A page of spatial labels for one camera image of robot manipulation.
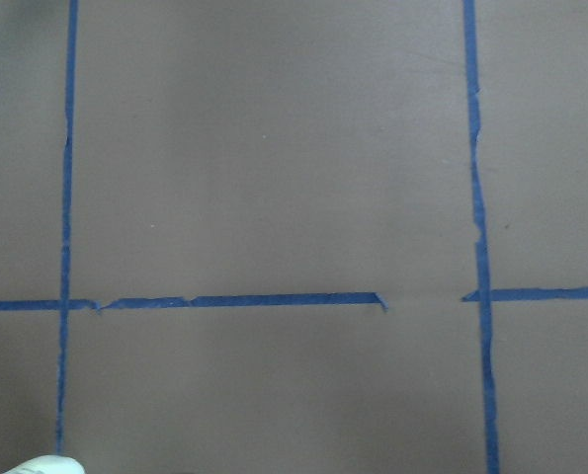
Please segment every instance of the white shoe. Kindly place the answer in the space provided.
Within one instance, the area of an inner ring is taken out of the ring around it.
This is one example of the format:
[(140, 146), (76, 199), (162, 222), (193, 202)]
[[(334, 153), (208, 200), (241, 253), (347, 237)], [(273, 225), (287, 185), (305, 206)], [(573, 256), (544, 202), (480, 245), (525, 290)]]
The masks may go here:
[(40, 456), (4, 474), (85, 474), (85, 469), (71, 457)]

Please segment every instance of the gray surface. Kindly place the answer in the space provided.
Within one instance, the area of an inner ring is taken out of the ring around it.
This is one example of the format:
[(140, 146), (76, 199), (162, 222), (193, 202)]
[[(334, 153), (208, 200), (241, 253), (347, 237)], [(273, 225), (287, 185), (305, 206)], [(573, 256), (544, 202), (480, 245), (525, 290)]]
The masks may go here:
[[(477, 2), (495, 286), (588, 284), (588, 2)], [(56, 298), (65, 2), (0, 2), (0, 299)], [(81, 2), (89, 474), (484, 472), (461, 2)], [(495, 307), (502, 472), (588, 473), (588, 303)], [(0, 313), (0, 472), (53, 446), (57, 315)]]

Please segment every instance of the blue tape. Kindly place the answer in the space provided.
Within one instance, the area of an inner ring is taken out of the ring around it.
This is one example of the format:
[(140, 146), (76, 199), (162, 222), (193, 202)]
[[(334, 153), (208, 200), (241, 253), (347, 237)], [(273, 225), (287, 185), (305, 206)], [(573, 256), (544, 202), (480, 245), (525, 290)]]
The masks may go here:
[(63, 450), (63, 426), (65, 389), (67, 380), (67, 340), (69, 333), (69, 270), (71, 263), (71, 207), (72, 207), (72, 150), (74, 144), (74, 85), (76, 76), (76, 29), (78, 23), (78, 0), (69, 2), (67, 27), (67, 65), (65, 73), (65, 120), (67, 135), (63, 150), (63, 208), (62, 246), (60, 273), (60, 328), (58, 355), (58, 383), (56, 395), (56, 454)]
[(473, 221), (479, 231), (475, 243), (478, 277), (478, 299), (480, 303), (480, 349), (482, 357), (482, 398), (484, 405), (484, 428), (488, 474), (500, 472), (497, 431), (497, 405), (495, 379), (491, 361), (493, 325), (491, 313), (491, 277), (487, 226), (482, 186), (478, 173), (478, 137), (480, 135), (480, 102), (478, 93), (478, 54), (473, 0), (463, 0), (464, 52), (466, 66), (467, 111), (469, 125), (469, 150), (471, 159), (471, 188), (473, 196)]
[[(164, 308), (210, 308), (232, 306), (304, 306), (313, 304), (378, 304), (383, 311), (388, 305), (378, 293), (299, 293), (299, 294), (253, 294), (241, 296), (198, 296), (166, 298), (122, 298), (105, 306), (92, 299), (70, 299), (68, 309), (164, 309)], [(59, 300), (0, 301), (0, 311), (56, 311)]]
[[(464, 302), (478, 301), (478, 291), (462, 298)], [(544, 301), (549, 299), (588, 299), (588, 286), (580, 288), (509, 288), (491, 290), (492, 301)]]

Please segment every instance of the white object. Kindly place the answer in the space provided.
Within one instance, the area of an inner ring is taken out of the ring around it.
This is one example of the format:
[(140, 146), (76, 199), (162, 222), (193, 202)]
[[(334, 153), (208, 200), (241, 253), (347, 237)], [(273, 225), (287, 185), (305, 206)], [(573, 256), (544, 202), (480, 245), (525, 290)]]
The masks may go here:
[(71, 457), (40, 456), (4, 474), (85, 474), (85, 469)]

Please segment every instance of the blue line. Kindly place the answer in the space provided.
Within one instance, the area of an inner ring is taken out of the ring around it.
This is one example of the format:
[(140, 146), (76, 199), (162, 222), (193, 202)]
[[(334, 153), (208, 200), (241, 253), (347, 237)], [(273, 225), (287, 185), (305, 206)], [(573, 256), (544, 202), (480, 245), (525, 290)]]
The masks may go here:
[[(384, 311), (387, 303), (378, 293), (299, 293), (252, 294), (236, 296), (198, 296), (186, 299), (181, 296), (165, 298), (121, 298), (105, 306), (91, 299), (70, 299), (69, 310), (94, 309), (164, 309), (209, 308), (238, 306), (304, 306), (321, 304), (378, 304)], [(0, 301), (0, 311), (56, 311), (59, 300)]]
[(71, 263), (71, 208), (72, 208), (72, 150), (74, 144), (74, 86), (76, 76), (76, 28), (78, 0), (69, 2), (67, 28), (67, 70), (65, 75), (65, 119), (67, 136), (63, 150), (63, 208), (60, 271), (60, 328), (58, 355), (58, 383), (56, 396), (56, 454), (63, 451), (65, 389), (67, 380), (67, 339), (69, 333), (69, 270)]
[[(508, 288), (491, 291), (492, 301), (544, 301), (549, 299), (588, 299), (588, 286), (580, 288)], [(464, 302), (478, 300), (478, 291), (462, 298)]]
[(482, 355), (482, 397), (484, 404), (484, 428), (488, 474), (500, 472), (497, 431), (497, 405), (495, 379), (491, 362), (493, 325), (491, 313), (491, 277), (487, 247), (487, 225), (482, 186), (478, 173), (478, 137), (480, 135), (480, 102), (478, 93), (478, 53), (473, 0), (463, 0), (464, 51), (467, 80), (467, 110), (469, 125), (469, 149), (471, 156), (471, 187), (473, 196), (473, 221), (480, 235), (475, 243), (480, 302), (480, 348)]

